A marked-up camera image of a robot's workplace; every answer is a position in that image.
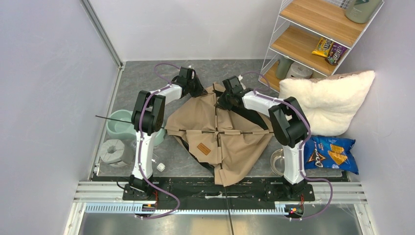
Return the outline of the tan fabric pet tent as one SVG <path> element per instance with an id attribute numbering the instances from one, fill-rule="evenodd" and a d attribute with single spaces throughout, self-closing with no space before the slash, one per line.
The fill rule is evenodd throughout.
<path id="1" fill-rule="evenodd" d="M 265 129 L 217 108 L 224 90 L 213 83 L 207 95 L 190 98 L 171 114 L 165 128 L 198 163 L 211 169 L 215 184 L 230 186 L 248 175 L 274 135 L 266 116 L 262 116 Z"/>

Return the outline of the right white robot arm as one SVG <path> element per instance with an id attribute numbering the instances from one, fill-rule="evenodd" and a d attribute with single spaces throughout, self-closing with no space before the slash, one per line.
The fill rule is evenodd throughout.
<path id="1" fill-rule="evenodd" d="M 216 103 L 219 108 L 233 111 L 265 129 L 268 126 L 262 116 L 270 119 L 274 136 L 283 145 L 284 178 L 288 183 L 282 187 L 282 193 L 286 199 L 296 200 L 302 194 L 299 183 L 304 180 L 301 146 L 309 136 L 309 123 L 298 101 L 244 88 L 236 76 L 223 80 L 223 85 L 225 90 Z"/>

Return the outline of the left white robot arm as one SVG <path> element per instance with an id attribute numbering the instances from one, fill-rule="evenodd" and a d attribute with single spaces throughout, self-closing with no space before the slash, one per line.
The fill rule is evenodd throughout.
<path id="1" fill-rule="evenodd" d="M 186 95 L 207 94 L 193 68 L 180 67 L 179 74 L 162 88 L 140 91 L 132 112 L 131 122 L 136 130 L 136 157 L 129 187 L 142 200 L 152 197 L 152 156 L 156 135 L 164 122 L 166 104 Z"/>

